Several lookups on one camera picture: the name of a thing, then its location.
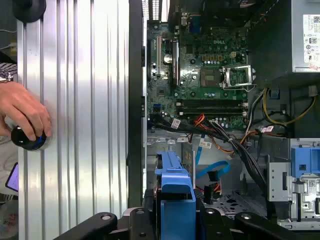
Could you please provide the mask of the person's bare hand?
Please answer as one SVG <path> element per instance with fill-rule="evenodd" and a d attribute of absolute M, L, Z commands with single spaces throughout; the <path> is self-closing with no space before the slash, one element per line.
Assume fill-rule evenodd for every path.
<path fill-rule="evenodd" d="M 0 84 L 0 135 L 10 137 L 11 130 L 5 122 L 8 117 L 35 141 L 36 137 L 52 135 L 49 112 L 22 84 L 9 81 Z"/>

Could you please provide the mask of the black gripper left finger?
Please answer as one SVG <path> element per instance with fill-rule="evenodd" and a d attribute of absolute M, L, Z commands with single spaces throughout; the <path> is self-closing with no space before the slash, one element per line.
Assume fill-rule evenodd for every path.
<path fill-rule="evenodd" d="M 134 207 L 121 218 L 100 212 L 56 237 L 57 240 L 155 240 L 150 211 Z"/>

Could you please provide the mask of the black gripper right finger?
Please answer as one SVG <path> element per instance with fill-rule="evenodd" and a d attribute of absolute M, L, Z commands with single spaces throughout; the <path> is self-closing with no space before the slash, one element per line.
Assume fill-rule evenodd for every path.
<path fill-rule="evenodd" d="M 199 211 L 201 240 L 299 240 L 300 235 L 252 213 L 239 212 L 226 221 L 218 209 Z"/>

